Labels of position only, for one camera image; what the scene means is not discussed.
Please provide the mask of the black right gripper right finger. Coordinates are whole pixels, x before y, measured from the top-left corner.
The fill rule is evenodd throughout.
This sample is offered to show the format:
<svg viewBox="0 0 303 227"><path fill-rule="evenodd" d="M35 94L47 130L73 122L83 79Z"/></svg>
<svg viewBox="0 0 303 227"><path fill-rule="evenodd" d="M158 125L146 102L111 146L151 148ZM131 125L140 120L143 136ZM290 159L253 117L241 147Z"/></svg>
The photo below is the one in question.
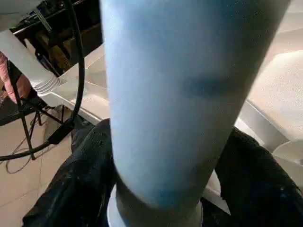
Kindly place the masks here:
<svg viewBox="0 0 303 227"><path fill-rule="evenodd" d="M303 225L303 193L248 134L233 127L214 170L230 213L203 199L204 227Z"/></svg>

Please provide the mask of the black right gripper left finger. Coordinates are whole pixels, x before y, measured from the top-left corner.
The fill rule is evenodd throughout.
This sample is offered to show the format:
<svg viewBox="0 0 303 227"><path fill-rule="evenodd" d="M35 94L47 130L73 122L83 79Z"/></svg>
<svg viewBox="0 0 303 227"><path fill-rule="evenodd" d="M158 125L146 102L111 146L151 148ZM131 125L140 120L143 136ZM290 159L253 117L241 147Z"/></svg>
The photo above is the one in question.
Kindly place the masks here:
<svg viewBox="0 0 303 227"><path fill-rule="evenodd" d="M107 227L107 206L116 183L110 133L105 119L78 135L64 161L22 218L25 227Z"/></svg>

